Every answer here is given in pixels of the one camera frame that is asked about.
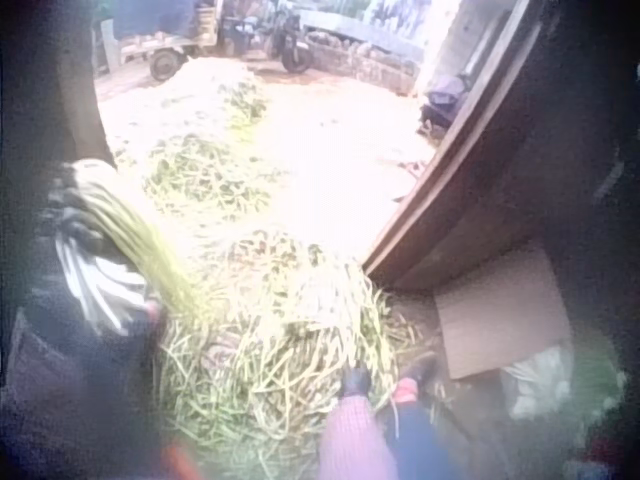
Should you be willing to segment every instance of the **stone wall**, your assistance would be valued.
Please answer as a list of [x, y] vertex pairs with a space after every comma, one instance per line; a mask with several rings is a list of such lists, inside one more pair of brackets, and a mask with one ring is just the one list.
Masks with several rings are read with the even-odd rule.
[[318, 70], [353, 77], [361, 82], [388, 88], [400, 95], [408, 95], [416, 81], [418, 71], [413, 62], [398, 60], [397, 65], [392, 66], [378, 61], [375, 50], [366, 51], [366, 55], [374, 57], [369, 58], [362, 54], [362, 48], [345, 49], [320, 45], [310, 38], [307, 38], [307, 42], [313, 52], [313, 66]]
[[341, 38], [351, 38], [360, 43], [369, 43], [384, 51], [422, 62], [423, 47], [399, 35], [355, 18], [337, 13], [300, 10], [300, 23], [306, 30], [333, 32]]

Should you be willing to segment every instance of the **concrete ground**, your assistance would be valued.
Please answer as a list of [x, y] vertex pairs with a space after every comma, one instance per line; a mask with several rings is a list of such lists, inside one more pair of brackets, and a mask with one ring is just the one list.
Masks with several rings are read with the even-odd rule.
[[[402, 165], [434, 154], [414, 131], [415, 100], [316, 70], [290, 75], [278, 62], [246, 65], [264, 80], [268, 102], [253, 148], [289, 173], [273, 220], [303, 240], [363, 259], [395, 200], [415, 183]], [[144, 62], [96, 81], [99, 102], [154, 85]]]

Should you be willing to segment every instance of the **wheel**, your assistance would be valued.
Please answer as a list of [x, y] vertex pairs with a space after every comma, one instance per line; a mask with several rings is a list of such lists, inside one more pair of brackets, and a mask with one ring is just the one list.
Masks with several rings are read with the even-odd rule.
[[294, 58], [294, 49], [285, 48], [282, 52], [282, 65], [289, 73], [303, 73], [313, 62], [313, 55], [308, 48], [296, 48], [297, 60]]
[[184, 61], [184, 56], [175, 50], [158, 50], [151, 57], [151, 76], [159, 82], [167, 81], [180, 70]]

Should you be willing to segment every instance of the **hand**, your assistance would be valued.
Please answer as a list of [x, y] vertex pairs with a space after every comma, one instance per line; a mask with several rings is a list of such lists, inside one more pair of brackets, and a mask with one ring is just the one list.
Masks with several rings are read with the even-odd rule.
[[92, 255], [123, 260], [113, 241], [102, 233], [78, 191], [71, 165], [63, 165], [53, 181], [48, 205], [41, 216], [38, 234], [51, 236], [56, 230], [78, 242]]
[[342, 374], [340, 398], [363, 396], [367, 397], [371, 390], [371, 373], [364, 366], [347, 367]]

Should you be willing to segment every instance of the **motorcycle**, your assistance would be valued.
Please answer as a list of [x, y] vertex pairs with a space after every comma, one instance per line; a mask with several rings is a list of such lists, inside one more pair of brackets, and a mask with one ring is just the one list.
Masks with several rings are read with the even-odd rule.
[[300, 39], [301, 32], [300, 15], [289, 8], [276, 11], [273, 26], [266, 31], [267, 55], [271, 59], [280, 58], [289, 73], [303, 73], [313, 62], [309, 45]]

